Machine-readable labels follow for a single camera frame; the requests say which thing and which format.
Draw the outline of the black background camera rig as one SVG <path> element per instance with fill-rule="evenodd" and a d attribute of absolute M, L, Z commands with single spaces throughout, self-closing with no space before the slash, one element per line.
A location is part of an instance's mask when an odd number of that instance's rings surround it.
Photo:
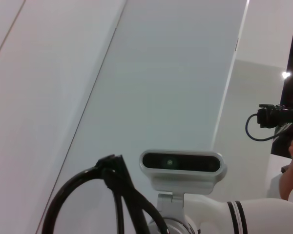
<path fill-rule="evenodd" d="M 271 154 L 291 158 L 289 147 L 293 141 L 293 108 L 282 105 L 260 104 L 257 123 L 261 128 L 274 128 Z"/>

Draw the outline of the black thin-frame glasses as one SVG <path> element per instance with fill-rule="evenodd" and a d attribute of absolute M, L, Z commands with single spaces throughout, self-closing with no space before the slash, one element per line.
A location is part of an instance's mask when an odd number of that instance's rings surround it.
<path fill-rule="evenodd" d="M 122 199 L 125 201 L 136 234 L 150 234 L 144 211 L 155 221 L 160 234 L 170 234 L 164 218 L 158 210 L 135 189 L 125 161 L 121 155 L 109 155 L 99 159 L 95 166 L 68 180 L 54 196 L 46 212 L 42 234 L 53 234 L 59 212 L 71 193 L 84 183 L 101 179 L 114 197 L 117 234 L 125 234 Z"/>

